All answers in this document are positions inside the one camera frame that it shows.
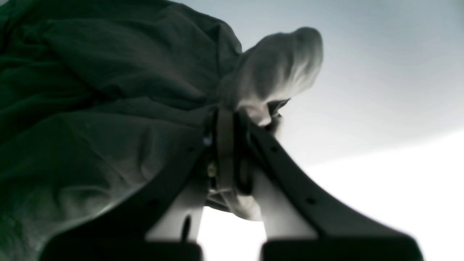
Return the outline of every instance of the white ceiling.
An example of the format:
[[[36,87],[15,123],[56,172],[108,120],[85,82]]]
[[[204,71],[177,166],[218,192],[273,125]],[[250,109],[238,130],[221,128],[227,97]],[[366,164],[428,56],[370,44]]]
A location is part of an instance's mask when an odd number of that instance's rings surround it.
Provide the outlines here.
[[[243,50],[318,29],[324,63],[290,101],[282,144],[303,167],[464,127],[462,0],[180,0],[227,22]]]

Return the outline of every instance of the hole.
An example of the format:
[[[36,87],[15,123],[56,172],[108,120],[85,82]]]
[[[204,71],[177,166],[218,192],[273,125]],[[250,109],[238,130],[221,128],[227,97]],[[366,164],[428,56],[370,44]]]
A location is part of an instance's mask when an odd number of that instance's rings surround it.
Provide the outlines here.
[[[188,215],[184,220],[184,226],[182,227],[182,242],[187,241],[188,233],[190,232],[190,223],[192,222],[192,218]]]
[[[160,202],[157,199],[152,199],[147,202],[147,206],[153,208],[153,207],[157,207],[159,203]]]
[[[316,204],[316,200],[315,200],[314,198],[312,198],[312,197],[307,198],[307,199],[306,199],[306,202],[307,202],[308,204],[310,204],[310,205]]]

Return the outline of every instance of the sleeve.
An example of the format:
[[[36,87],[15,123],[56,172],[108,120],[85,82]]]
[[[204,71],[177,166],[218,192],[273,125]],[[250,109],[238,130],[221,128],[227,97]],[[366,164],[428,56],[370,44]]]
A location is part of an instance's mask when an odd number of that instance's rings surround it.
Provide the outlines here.
[[[269,35],[239,57],[233,71],[221,79],[218,95],[225,106],[245,109],[259,126],[269,125],[273,112],[268,104],[288,101],[309,89],[322,57],[322,38],[316,29]]]

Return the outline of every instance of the dark green fabric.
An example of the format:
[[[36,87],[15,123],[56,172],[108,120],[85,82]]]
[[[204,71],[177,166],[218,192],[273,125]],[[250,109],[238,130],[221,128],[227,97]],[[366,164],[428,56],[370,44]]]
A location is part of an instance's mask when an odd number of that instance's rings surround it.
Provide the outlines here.
[[[241,54],[223,21],[159,0],[10,0],[0,36],[1,261],[153,178]]]

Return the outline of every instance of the white glove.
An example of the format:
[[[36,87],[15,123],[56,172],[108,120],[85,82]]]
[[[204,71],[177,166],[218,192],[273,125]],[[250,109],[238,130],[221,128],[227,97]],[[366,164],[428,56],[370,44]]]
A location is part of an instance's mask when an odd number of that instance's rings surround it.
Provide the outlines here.
[[[226,107],[243,108],[254,123],[266,126],[271,123],[267,103],[309,89],[322,57],[322,38],[316,29],[269,35],[240,56],[233,71],[221,79],[218,95]]]

